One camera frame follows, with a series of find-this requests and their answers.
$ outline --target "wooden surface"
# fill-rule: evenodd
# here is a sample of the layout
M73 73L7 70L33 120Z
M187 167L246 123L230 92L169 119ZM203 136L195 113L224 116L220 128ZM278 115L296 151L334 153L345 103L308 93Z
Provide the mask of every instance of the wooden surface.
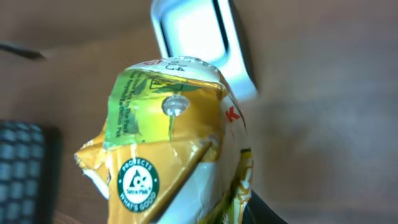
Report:
M398 3L235 3L260 90L258 99L241 103L255 154L255 191L290 223L397 223ZM106 223L106 202L72 155L100 131L118 72L159 56L149 15L138 10L147 6L124 4L142 13L127 31L114 28L117 20L101 27L79 17L54 28L75 35L73 41L38 44L79 43L50 51L48 61L0 55L7 57L0 62L0 118L63 133L59 223ZM102 12L106 18L118 13ZM96 37L87 34L90 26L74 29L81 24L97 27ZM11 40L29 40L8 31L3 36Z

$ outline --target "yellow carton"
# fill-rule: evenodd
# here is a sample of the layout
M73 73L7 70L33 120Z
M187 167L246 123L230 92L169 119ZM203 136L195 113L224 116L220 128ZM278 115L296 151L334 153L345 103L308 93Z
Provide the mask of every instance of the yellow carton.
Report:
M127 68L100 135L75 159L109 200L108 223L241 223L251 196L246 128L228 84L197 58Z

